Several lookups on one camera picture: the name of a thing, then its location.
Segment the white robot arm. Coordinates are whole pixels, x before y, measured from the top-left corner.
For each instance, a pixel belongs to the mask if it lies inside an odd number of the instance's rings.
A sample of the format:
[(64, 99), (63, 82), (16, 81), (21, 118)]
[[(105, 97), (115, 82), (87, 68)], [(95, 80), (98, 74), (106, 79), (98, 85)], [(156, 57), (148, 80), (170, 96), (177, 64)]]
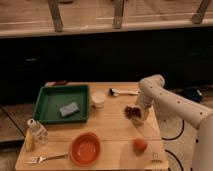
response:
[(160, 74), (139, 81), (135, 104), (141, 109), (142, 120), (148, 118), (154, 101), (178, 114), (197, 130), (191, 171), (213, 171), (213, 109), (172, 93), (164, 86), (165, 79)]

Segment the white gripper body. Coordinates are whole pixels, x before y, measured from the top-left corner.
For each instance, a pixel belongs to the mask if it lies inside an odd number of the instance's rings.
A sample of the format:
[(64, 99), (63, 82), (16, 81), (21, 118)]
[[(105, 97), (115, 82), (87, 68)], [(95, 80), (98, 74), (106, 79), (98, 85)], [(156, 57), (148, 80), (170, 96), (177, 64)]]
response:
[(149, 109), (148, 108), (141, 108), (139, 106), (135, 106), (133, 108), (132, 121), (135, 124), (142, 124), (144, 121), (147, 120), (148, 115), (149, 115)]

